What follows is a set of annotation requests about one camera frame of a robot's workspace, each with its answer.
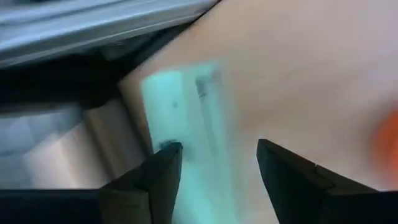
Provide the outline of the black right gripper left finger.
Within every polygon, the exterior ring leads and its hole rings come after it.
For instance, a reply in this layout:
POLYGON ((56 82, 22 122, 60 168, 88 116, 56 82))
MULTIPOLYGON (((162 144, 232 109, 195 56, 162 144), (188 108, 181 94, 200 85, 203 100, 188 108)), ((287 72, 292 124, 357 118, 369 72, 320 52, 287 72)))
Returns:
POLYGON ((182 171, 182 145, 166 144, 99 192, 104 224, 171 224, 182 171))

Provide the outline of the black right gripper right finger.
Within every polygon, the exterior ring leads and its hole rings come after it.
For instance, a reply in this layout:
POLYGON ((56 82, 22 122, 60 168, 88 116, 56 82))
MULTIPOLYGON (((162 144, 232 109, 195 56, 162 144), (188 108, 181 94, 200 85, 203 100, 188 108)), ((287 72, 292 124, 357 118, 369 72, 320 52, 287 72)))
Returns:
POLYGON ((280 224, 334 224, 323 214, 324 199, 376 192, 267 139, 257 142, 257 161, 280 224))

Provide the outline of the teal stapler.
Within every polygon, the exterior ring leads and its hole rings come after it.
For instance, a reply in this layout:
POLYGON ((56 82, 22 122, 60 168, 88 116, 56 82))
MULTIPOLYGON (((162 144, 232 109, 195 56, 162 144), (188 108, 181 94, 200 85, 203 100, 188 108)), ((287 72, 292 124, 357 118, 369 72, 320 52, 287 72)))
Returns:
POLYGON ((228 76, 222 63, 209 61, 141 81, 154 151, 182 146, 175 224, 249 224, 247 157, 228 76))

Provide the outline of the orange plastic object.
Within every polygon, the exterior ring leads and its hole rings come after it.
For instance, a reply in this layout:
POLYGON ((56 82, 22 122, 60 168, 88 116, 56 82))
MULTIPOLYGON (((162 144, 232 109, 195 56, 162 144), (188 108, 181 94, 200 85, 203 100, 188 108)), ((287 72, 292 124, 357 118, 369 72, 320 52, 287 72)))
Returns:
POLYGON ((391 111, 377 127, 373 156, 384 181, 398 189, 398 110, 391 111))

